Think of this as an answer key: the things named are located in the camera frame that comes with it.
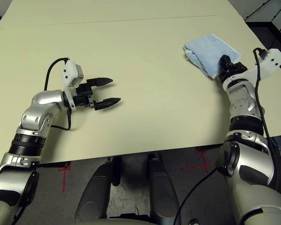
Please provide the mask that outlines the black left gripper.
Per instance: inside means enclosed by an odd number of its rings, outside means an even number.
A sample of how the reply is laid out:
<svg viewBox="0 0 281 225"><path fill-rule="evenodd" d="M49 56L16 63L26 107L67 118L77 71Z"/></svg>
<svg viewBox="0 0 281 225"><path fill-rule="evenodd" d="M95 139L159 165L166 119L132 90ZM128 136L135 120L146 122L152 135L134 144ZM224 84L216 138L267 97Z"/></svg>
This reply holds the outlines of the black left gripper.
<svg viewBox="0 0 281 225"><path fill-rule="evenodd" d="M113 82L113 80L106 77L99 77L99 78L87 79L86 82L87 83L82 83L76 88L76 95L73 97L75 106L84 106L84 107L91 107L91 108L95 107L95 110L97 111L97 110L109 108L121 100L121 98L108 98L108 99L104 99L101 102L95 102L94 104L94 100L92 98L93 91L91 87L105 86Z"/></svg>

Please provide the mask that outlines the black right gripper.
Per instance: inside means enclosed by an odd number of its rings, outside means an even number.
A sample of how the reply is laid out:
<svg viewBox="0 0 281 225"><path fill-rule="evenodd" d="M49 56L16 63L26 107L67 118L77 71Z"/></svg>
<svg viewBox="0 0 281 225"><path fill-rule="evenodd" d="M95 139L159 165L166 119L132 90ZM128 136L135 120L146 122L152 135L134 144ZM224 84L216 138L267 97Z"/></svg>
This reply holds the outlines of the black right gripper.
<svg viewBox="0 0 281 225"><path fill-rule="evenodd" d="M241 74L247 71L247 67L243 65L241 62L233 64L228 55L224 54L219 61L220 64L220 73L219 80L220 82L224 82L226 79L233 75Z"/></svg>

